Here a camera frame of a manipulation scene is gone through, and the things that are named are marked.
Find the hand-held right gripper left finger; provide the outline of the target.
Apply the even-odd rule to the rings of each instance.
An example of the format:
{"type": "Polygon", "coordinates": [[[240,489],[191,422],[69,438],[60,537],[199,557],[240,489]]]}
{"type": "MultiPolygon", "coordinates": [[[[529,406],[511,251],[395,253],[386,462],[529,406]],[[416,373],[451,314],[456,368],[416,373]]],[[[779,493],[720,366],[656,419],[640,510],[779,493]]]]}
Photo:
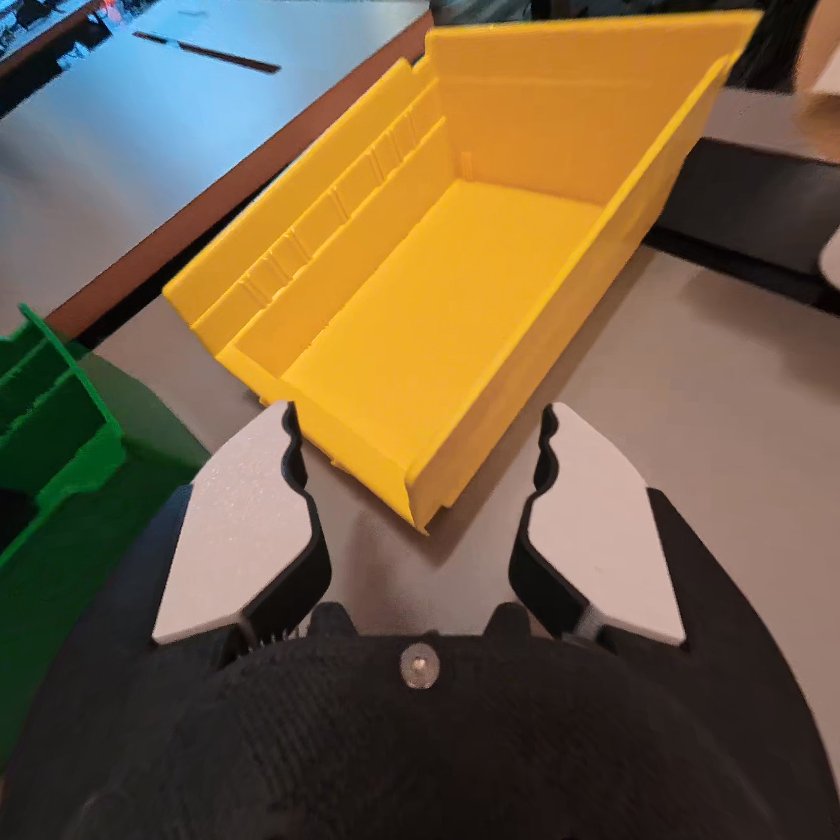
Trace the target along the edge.
{"type": "Polygon", "coordinates": [[[248,646],[261,646],[291,635],[325,595],[332,568],[301,446],[294,403],[276,402],[200,469],[156,643],[233,626],[248,646]]]}

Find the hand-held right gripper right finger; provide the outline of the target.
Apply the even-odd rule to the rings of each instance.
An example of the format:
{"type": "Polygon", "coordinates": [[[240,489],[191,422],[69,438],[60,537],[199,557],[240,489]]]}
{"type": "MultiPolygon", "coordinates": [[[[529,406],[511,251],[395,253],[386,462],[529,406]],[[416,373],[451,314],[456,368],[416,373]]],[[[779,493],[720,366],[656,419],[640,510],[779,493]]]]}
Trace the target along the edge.
{"type": "Polygon", "coordinates": [[[542,411],[533,491],[509,563],[519,601],[554,638],[607,628],[686,641],[646,480],[563,403],[542,411]]]}

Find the grey topped wooden desk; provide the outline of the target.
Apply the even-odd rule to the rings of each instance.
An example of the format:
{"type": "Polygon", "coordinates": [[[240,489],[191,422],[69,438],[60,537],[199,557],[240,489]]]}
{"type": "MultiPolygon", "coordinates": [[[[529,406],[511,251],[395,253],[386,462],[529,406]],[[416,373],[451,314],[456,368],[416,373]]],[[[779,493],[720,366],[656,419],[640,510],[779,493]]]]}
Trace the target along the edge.
{"type": "Polygon", "coordinates": [[[1,327],[85,332],[400,58],[428,2],[159,2],[2,118],[1,327]]]}

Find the yellow plastic bin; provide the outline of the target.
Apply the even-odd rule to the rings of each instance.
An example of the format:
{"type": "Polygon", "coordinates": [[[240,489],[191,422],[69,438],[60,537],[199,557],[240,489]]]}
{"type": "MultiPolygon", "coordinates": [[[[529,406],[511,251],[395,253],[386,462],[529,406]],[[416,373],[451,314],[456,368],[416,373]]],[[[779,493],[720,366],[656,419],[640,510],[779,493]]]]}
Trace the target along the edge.
{"type": "Polygon", "coordinates": [[[761,17],[430,29],[164,297],[424,532],[657,221],[761,17]]]}

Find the green plastic bin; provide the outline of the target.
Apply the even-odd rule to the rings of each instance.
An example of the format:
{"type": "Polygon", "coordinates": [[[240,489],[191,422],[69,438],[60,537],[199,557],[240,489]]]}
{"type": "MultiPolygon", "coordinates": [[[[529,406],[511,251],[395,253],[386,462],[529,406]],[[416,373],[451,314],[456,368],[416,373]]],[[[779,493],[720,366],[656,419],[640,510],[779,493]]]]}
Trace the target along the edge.
{"type": "Polygon", "coordinates": [[[20,304],[1,338],[1,766],[79,616],[210,454],[141,381],[20,304]]]}

